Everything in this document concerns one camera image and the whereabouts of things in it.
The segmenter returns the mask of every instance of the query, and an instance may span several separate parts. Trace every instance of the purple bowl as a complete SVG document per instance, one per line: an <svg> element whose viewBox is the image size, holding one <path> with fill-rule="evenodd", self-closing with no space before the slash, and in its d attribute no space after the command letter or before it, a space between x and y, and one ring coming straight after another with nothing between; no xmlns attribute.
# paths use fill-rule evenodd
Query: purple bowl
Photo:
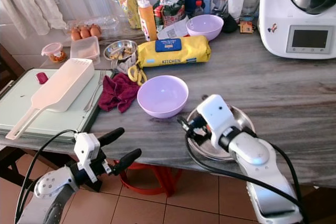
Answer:
<svg viewBox="0 0 336 224"><path fill-rule="evenodd" d="M208 41L216 38L221 32L224 21L222 18L211 15L199 15L188 20L186 27L190 36L203 35Z"/></svg>
<svg viewBox="0 0 336 224"><path fill-rule="evenodd" d="M185 106L189 90L176 76L157 76L145 82L138 91L138 104L155 118L170 118Z"/></svg>

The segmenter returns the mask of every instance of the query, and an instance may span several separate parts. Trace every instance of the cutting board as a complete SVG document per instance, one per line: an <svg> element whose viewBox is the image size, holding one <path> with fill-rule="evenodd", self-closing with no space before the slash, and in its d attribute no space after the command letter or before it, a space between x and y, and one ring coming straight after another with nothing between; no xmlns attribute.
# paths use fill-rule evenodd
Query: cutting board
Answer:
<svg viewBox="0 0 336 224"><path fill-rule="evenodd" d="M0 134L7 134L30 108L32 95L41 87L35 76L44 72L50 78L56 69L30 69L15 84L0 97ZM92 108L83 109L97 87L100 70L95 70L92 79L80 92L74 102L65 112L43 111L22 134L23 137L49 139L58 132L66 129L89 131L96 119L99 107L97 105L102 86L99 88ZM72 134L58 137L58 141L68 141Z"/></svg>

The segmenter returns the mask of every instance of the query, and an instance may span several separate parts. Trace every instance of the stainless steel bowl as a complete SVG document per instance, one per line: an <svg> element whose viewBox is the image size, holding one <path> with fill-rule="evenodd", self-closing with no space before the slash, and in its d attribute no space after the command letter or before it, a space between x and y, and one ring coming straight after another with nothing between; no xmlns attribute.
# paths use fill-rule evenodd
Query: stainless steel bowl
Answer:
<svg viewBox="0 0 336 224"><path fill-rule="evenodd" d="M253 130L255 132L255 128L252 124L252 121L250 120L250 118L240 109L231 106L231 111L232 114L234 116L234 118L236 119L236 121L238 122L238 124L241 126L241 128L243 127L249 127L251 130ZM196 109L193 110L188 118L187 121L190 122L192 119L194 119L197 116L197 112ZM199 152L202 156L205 156L207 158L213 159L213 160L219 160L219 161L229 161L229 160L233 160L230 156L229 153L227 153L225 150L223 149L215 149L212 144L210 139L207 139L203 144L198 145L193 139L189 138L188 139L189 145L192 149L196 150L197 152Z"/></svg>
<svg viewBox="0 0 336 224"><path fill-rule="evenodd" d="M122 50L122 48L130 48L132 54L127 54L127 56L124 56L122 59L118 61L125 61L134 54L136 54L136 51L138 49L138 45L133 40L118 40L116 42L113 42L112 44L109 44L105 50L104 50L104 57L107 60L113 60L111 55L115 54L118 50Z"/></svg>

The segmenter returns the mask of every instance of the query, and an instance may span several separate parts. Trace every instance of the egg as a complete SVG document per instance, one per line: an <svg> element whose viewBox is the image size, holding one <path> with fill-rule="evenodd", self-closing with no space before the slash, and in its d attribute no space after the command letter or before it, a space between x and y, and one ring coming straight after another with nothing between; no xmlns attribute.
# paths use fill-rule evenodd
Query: egg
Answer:
<svg viewBox="0 0 336 224"><path fill-rule="evenodd" d="M82 37L82 39L90 37L89 29L86 26L82 26L80 30L80 36Z"/></svg>
<svg viewBox="0 0 336 224"><path fill-rule="evenodd" d="M91 36L96 36L98 39L101 37L101 31L100 31L99 27L95 24L93 24L91 26L90 34L91 34Z"/></svg>
<svg viewBox="0 0 336 224"><path fill-rule="evenodd" d="M79 40L81 39L80 33L77 28L73 28L71 30L71 39L72 40Z"/></svg>

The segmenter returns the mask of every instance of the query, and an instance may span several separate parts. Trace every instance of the gray marble countertop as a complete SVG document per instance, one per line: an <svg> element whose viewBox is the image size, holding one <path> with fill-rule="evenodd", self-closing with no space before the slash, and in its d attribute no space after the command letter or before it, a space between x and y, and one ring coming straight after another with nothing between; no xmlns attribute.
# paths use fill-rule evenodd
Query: gray marble countertop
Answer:
<svg viewBox="0 0 336 224"><path fill-rule="evenodd" d="M148 78L172 74L189 87L189 98L180 115L187 116L202 94L217 93L242 109L254 123L259 137L282 148L290 157L301 184L336 187L336 59L297 60L272 55L259 33L220 34L210 42L207 63L145 68ZM46 61L42 68L57 68ZM109 67L101 57L96 68ZM142 149L139 163L202 170L189 157L184 131L176 117L160 120L147 115L136 101L124 114L101 111L91 132L100 136L116 127L126 132L105 146L109 158L120 158ZM0 144L38 149L43 141L20 138ZM46 150L73 153L70 143L54 142ZM211 165L239 171L233 162ZM279 156L278 165L287 178L289 169Z"/></svg>

